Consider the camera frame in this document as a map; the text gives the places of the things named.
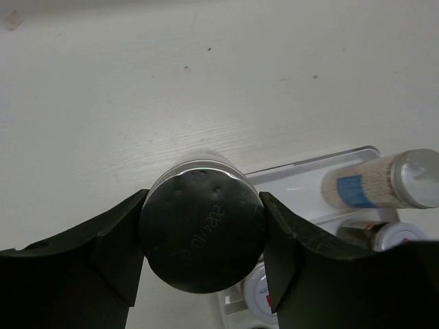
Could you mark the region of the white divided organizer tray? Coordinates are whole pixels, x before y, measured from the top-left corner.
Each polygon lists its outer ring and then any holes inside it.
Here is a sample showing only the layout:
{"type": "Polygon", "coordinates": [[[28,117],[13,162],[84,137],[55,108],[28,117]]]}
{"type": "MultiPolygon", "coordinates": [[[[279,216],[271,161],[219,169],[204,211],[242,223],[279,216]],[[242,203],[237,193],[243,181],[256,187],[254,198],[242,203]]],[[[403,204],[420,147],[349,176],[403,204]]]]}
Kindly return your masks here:
{"type": "MultiPolygon", "coordinates": [[[[327,172],[381,156],[376,147],[367,145],[307,160],[248,173],[246,177],[258,191],[269,192],[297,215],[336,234],[349,219],[399,222],[394,209],[337,209],[328,205],[320,192],[327,172]]],[[[241,296],[240,283],[217,293],[225,328],[278,328],[257,319],[241,296]]]]}

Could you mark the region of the tall silver-capped shaker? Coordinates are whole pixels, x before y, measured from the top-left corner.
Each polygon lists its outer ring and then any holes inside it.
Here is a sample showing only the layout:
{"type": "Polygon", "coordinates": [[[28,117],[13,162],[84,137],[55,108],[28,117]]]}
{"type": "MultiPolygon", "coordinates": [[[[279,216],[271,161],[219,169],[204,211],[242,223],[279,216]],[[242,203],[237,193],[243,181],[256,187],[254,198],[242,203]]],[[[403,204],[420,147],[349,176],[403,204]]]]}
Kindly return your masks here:
{"type": "Polygon", "coordinates": [[[335,208],[437,208],[438,152],[412,149],[334,169],[321,193],[335,208]]]}
{"type": "Polygon", "coordinates": [[[152,185],[139,241],[151,270],[189,293],[214,293],[244,279],[267,237],[263,203],[249,179],[220,153],[181,156],[152,185]]]}

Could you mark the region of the short white-lid jar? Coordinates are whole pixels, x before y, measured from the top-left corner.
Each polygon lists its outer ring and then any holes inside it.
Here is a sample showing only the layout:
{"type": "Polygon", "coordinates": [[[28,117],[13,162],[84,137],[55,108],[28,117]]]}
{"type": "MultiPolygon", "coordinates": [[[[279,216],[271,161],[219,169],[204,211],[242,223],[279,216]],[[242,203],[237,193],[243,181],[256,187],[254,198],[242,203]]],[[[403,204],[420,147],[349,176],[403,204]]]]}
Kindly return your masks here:
{"type": "Polygon", "coordinates": [[[365,221],[351,219],[337,230],[337,236],[347,243],[366,250],[382,252],[406,241],[426,241],[426,234],[409,223],[365,221]]]}
{"type": "Polygon", "coordinates": [[[272,311],[268,279],[263,261],[241,281],[241,295],[250,312],[267,325],[278,325],[277,314],[272,311]]]}

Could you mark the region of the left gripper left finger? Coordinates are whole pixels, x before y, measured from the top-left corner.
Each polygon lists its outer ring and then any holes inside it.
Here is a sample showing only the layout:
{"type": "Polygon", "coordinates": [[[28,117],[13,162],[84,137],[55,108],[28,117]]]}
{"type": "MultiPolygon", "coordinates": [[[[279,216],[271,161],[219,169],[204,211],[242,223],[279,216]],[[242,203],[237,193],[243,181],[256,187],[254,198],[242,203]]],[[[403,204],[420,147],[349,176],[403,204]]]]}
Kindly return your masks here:
{"type": "Polygon", "coordinates": [[[2,328],[125,328],[143,265],[140,190],[24,249],[1,251],[2,328]]]}

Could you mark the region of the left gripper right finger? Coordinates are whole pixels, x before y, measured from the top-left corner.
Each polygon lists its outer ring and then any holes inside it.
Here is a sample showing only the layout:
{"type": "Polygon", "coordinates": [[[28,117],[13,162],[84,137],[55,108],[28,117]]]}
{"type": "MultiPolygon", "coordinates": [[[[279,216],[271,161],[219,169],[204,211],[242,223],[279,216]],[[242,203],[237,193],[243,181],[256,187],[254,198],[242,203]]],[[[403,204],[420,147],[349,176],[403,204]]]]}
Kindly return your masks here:
{"type": "Polygon", "coordinates": [[[351,245],[260,194],[263,258],[281,328],[437,328],[438,242],[384,252],[351,245]]]}

